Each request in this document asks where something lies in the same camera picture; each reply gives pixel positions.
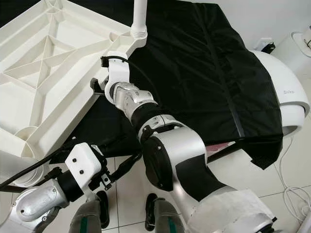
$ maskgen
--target white wall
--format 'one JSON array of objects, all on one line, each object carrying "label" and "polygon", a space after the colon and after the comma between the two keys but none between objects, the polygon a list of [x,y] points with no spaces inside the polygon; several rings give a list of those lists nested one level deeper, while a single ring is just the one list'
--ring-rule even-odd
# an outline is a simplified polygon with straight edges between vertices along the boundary
[{"label": "white wall", "polygon": [[311,25],[311,0],[189,0],[217,3],[247,48],[262,37],[277,45],[291,32]]}]

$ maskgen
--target white tile floor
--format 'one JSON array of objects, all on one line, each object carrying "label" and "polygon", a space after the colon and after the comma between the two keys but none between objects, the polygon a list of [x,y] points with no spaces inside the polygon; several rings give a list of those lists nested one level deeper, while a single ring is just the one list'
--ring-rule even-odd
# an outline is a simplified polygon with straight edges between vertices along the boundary
[{"label": "white tile floor", "polygon": [[[289,185],[304,187],[311,193],[311,116],[306,118],[305,126],[296,136],[286,158],[283,161],[284,177]],[[289,139],[284,140],[284,148],[289,144]],[[108,160],[108,167],[114,171],[126,157],[118,157]],[[250,162],[250,157],[243,151],[238,151],[230,156],[224,157],[210,164],[211,170],[218,179],[238,189],[252,189],[261,200],[277,216],[276,229],[284,229],[289,233],[295,233],[300,226],[298,220],[290,215],[283,201],[284,186],[278,174],[279,161],[265,171],[257,168]],[[137,162],[132,170],[108,191],[110,205],[110,224],[103,231],[105,233],[144,233],[145,199],[151,192],[174,201],[168,193],[154,188],[145,176],[143,160]],[[296,214],[304,203],[294,194],[290,193],[292,207]],[[1,216],[0,222],[4,220],[3,209],[9,208],[12,195],[0,195]],[[44,231],[44,233],[67,233],[70,221],[85,201],[80,198],[71,203],[66,209],[60,210],[56,220]]]}]

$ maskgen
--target electrical outlet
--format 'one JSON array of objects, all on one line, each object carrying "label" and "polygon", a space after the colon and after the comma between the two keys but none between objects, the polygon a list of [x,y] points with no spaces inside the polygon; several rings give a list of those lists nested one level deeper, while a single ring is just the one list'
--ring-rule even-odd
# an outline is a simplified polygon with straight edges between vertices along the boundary
[{"label": "electrical outlet", "polygon": [[254,50],[261,51],[268,44],[272,43],[273,39],[270,37],[261,38],[257,44],[254,46]]}]

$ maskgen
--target white plastic tray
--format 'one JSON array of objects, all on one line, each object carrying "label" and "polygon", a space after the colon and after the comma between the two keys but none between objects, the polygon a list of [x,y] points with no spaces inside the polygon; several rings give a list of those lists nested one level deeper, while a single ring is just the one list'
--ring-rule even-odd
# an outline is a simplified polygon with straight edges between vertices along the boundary
[{"label": "white plastic tray", "polygon": [[144,42],[131,28],[67,0],[42,0],[0,29],[0,150],[41,159],[58,148],[96,100],[109,50]]}]

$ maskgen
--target green stripe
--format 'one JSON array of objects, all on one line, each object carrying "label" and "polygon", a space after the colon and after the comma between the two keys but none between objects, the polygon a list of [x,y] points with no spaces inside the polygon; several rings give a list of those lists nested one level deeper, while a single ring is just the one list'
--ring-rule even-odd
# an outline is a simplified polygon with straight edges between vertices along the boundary
[{"label": "green stripe", "polygon": [[80,233],[87,233],[87,217],[81,219]]},{"label": "green stripe", "polygon": [[170,233],[177,233],[176,226],[171,217],[169,217]]}]

